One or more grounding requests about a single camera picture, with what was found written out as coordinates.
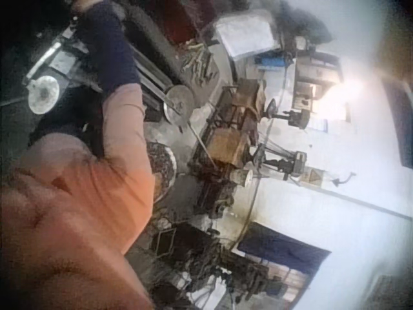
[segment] white wall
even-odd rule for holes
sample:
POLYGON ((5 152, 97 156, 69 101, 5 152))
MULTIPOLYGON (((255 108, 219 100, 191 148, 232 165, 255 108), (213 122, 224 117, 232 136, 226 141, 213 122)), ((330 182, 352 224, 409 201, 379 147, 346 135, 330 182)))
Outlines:
MULTIPOLYGON (((361 203, 298 187, 291 182, 262 179, 251 220, 332 254, 322 264, 296 309, 357 309, 380 274, 398 275, 412 264, 412 222, 365 207, 369 203, 412 216, 413 170, 400 164, 396 131, 373 60, 386 7, 378 1, 291 0, 319 16, 336 36, 323 49, 341 57, 345 81, 363 87, 349 102, 351 124, 329 123, 329 133, 298 130, 275 121, 270 139, 288 150, 308 154, 308 165, 332 178, 357 174, 336 188, 328 178, 322 188, 361 203)), ((292 100, 293 68, 281 110, 292 100)), ((267 72, 267 101, 279 99, 282 74, 267 72)), ((260 124, 265 132, 268 122, 260 124)), ((247 217, 256 181, 238 189, 232 212, 219 220, 221 235, 237 238, 247 217)))

